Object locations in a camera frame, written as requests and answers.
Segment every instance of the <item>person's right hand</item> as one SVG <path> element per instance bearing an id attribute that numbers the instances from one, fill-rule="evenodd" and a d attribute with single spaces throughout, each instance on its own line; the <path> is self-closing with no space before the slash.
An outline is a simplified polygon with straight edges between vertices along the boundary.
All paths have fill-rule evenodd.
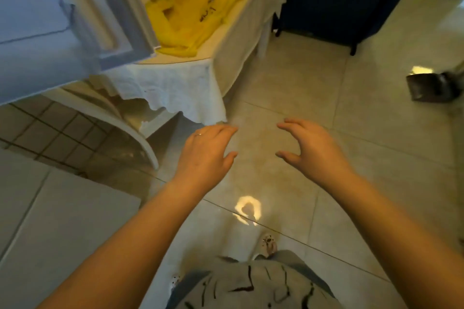
<path id="1" fill-rule="evenodd" d="M 276 155 L 324 189 L 354 173 L 338 144 L 320 125 L 300 119 L 285 119 L 277 127 L 300 144 L 300 155 L 278 151 Z"/>

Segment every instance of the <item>person's left hand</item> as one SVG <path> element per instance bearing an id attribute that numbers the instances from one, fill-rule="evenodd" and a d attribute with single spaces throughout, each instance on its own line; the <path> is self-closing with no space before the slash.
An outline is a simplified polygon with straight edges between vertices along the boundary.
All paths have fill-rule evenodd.
<path id="1" fill-rule="evenodd" d="M 173 182 L 204 196 L 225 177 L 237 152 L 224 151 L 238 128 L 229 125 L 205 126 L 185 142 Z"/>

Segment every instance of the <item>gray pants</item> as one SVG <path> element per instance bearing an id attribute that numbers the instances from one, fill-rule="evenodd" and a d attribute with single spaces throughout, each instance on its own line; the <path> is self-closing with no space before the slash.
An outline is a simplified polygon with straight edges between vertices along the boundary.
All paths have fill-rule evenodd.
<path id="1" fill-rule="evenodd" d="M 219 257 L 222 261 L 226 263 L 238 263 L 239 261 L 229 257 Z M 321 289 L 326 291 L 330 294 L 333 298 L 335 298 L 334 294 L 330 290 L 330 287 L 324 280 L 322 280 L 319 276 L 316 275 L 314 271 L 312 271 L 305 262 L 298 257 L 292 251 L 277 251 L 274 254 L 270 255 L 266 258 L 263 255 L 258 255 L 255 258 L 255 261 L 263 261 L 263 260 L 273 260 L 285 264 L 295 271 L 299 272 L 301 275 L 305 276 L 307 279 L 315 283 Z M 167 302 L 166 309 L 174 309 L 177 305 L 181 302 L 185 296 L 190 293 L 190 291 L 206 276 L 210 274 L 211 271 L 206 270 L 195 270 L 189 272 L 182 281 L 174 288 L 169 301 Z"/>

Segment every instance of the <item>black cabinet leg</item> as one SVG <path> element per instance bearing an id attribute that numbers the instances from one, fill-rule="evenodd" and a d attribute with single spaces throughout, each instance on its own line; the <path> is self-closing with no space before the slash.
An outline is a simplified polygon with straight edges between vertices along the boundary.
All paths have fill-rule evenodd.
<path id="1" fill-rule="evenodd" d="M 358 45 L 357 45 L 357 44 L 353 44 L 353 45 L 351 46 L 351 50 L 350 50 L 349 54 L 350 54 L 351 56 L 355 56 L 355 55 L 356 55 L 356 50 L 358 50 Z"/>

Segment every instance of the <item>white door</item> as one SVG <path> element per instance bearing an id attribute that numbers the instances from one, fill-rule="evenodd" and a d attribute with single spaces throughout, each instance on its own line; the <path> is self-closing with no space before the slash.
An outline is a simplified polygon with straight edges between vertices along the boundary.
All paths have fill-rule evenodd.
<path id="1" fill-rule="evenodd" d="M 154 55 L 141 0 L 0 0 L 0 104 Z"/>

